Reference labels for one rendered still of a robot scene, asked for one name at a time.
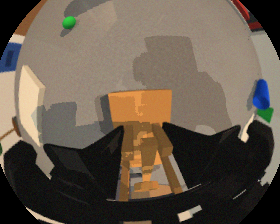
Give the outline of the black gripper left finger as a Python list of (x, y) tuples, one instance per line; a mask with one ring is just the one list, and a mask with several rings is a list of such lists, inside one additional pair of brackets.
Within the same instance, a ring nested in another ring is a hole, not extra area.
[(107, 200), (115, 201), (123, 139), (124, 128), (120, 125), (87, 148), (58, 147), (50, 143), (44, 144), (43, 148), (52, 164), (85, 173), (97, 189), (107, 194)]

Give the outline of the small green ball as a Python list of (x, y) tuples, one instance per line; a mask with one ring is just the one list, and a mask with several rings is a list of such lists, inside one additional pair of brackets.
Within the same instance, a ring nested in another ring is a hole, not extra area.
[(63, 20), (64, 30), (69, 30), (69, 28), (72, 28), (73, 26), (75, 26), (75, 23), (76, 23), (76, 19), (72, 18), (72, 16), (68, 16), (68, 18), (65, 18)]

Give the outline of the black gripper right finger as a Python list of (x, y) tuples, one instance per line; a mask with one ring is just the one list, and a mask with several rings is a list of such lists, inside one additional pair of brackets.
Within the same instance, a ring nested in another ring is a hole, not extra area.
[(163, 123), (161, 128), (171, 140), (173, 159), (179, 165), (188, 189), (200, 184), (199, 180), (217, 155), (218, 148), (229, 143), (241, 132), (240, 124), (211, 136), (201, 135), (200, 132), (189, 131), (172, 123)]

